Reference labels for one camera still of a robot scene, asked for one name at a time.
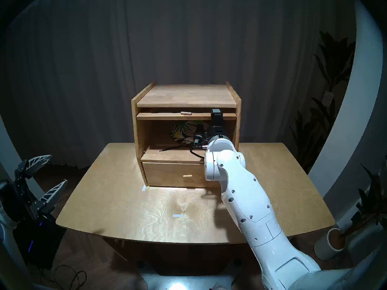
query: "wall outlet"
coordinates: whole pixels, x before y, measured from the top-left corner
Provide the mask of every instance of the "wall outlet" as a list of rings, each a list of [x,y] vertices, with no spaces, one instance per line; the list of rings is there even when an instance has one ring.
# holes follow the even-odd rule
[[[324,97],[322,98],[322,104],[325,107],[329,108],[332,100],[333,100],[333,93],[329,91],[325,91]]]

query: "wooden cabinet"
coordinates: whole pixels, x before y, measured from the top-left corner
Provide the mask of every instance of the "wooden cabinet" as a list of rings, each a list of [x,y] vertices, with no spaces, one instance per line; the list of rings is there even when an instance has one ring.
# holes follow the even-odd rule
[[[239,146],[241,99],[231,85],[149,84],[132,99],[133,131],[138,165],[147,186],[215,188],[204,178],[203,159],[169,135],[176,121],[211,123],[211,109],[223,112],[224,126],[235,149]],[[203,150],[194,150],[204,156]]]

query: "metal base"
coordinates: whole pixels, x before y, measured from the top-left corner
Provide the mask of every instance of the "metal base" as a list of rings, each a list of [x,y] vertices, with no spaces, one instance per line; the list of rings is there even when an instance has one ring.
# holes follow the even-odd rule
[[[231,290],[235,277],[242,270],[240,260],[228,263],[219,275],[206,276],[162,276],[153,270],[149,263],[139,262],[138,273],[148,285],[148,290],[208,290],[216,283]]]

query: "wooden drawer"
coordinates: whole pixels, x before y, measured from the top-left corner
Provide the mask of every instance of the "wooden drawer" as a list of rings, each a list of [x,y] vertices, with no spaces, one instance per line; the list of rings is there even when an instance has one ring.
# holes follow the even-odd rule
[[[149,186],[220,188],[219,182],[205,180],[203,164],[143,162],[142,166]]]

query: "cabinet side panel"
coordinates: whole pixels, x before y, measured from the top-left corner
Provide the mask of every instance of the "cabinet side panel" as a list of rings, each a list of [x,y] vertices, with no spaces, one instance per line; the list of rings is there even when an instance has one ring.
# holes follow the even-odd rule
[[[234,143],[235,149],[238,150],[238,148],[239,148],[239,132],[240,132],[240,125],[241,125],[242,100],[228,81],[226,81],[226,87],[227,87],[228,91],[230,92],[231,96],[233,97],[234,101],[236,102],[236,111],[235,111],[235,113],[236,113],[236,125],[235,125],[235,131],[234,131],[234,136],[233,136],[232,141]]]
[[[137,158],[137,162],[138,162],[138,166],[140,167],[140,171],[141,171],[141,174],[142,174],[142,177],[144,179],[144,184],[146,186],[148,186],[148,182],[147,182],[147,179],[146,179],[146,176],[145,176],[145,172],[144,172],[144,168],[142,166],[142,163],[140,161],[141,157],[142,157],[142,154],[143,154],[143,150],[145,150],[145,148],[143,148],[144,146],[144,125],[140,124],[138,125],[138,122],[137,122],[137,114],[140,113],[140,108],[137,107],[137,103],[140,101],[140,99],[143,98],[144,95],[146,95],[152,88],[153,86],[155,85],[154,82],[150,83],[147,87],[145,87],[143,90],[141,90],[133,99],[132,99],[132,118],[133,118],[133,134],[134,134],[134,146],[135,146],[135,149],[136,149],[136,158]]]

